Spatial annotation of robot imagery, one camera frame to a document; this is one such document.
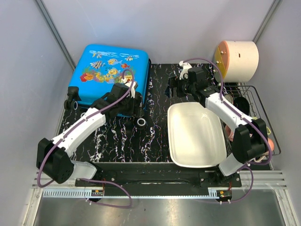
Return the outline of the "blue fish-print suitcase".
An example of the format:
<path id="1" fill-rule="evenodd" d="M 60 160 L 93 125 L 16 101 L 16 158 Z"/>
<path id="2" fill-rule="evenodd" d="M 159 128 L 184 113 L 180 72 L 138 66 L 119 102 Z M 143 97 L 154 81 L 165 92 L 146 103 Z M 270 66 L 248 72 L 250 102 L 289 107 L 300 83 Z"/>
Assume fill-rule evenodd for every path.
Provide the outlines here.
<path id="1" fill-rule="evenodd" d="M 135 111 L 121 116 L 142 118 L 147 104 L 151 60 L 143 50 L 87 45 L 73 72 L 68 86 L 65 110 L 89 108 L 92 103 L 111 91 L 115 83 L 131 84 L 134 80 Z"/>

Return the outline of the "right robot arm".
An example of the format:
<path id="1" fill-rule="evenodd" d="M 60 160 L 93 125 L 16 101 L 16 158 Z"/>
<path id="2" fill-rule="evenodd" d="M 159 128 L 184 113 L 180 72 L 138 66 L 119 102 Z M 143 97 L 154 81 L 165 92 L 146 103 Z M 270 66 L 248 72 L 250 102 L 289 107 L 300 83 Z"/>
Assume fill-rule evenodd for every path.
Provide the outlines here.
<path id="1" fill-rule="evenodd" d="M 167 111 L 170 157 L 176 165 L 215 167 L 210 177 L 222 187 L 244 165 L 271 152 L 265 121 L 231 104 L 209 85 L 200 67 L 185 64 L 179 76 L 169 79 L 167 91 L 194 99 L 173 104 Z"/>

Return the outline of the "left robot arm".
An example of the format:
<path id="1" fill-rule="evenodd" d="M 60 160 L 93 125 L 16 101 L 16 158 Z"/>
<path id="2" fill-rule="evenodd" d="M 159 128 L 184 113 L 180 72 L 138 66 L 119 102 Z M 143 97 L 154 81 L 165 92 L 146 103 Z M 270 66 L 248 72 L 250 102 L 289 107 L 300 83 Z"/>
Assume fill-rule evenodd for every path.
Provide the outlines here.
<path id="1" fill-rule="evenodd" d="M 43 138 L 39 141 L 36 161 L 39 187 L 46 186 L 40 181 L 43 173 L 58 184 L 70 178 L 84 178 L 91 186 L 100 184 L 102 175 L 99 167 L 88 161 L 72 161 L 71 156 L 90 134 L 109 119 L 117 115 L 135 118 L 143 116 L 143 97 L 136 91 L 137 86 L 135 81 L 114 84 L 110 92 L 95 100 L 66 131 L 51 140 Z"/>

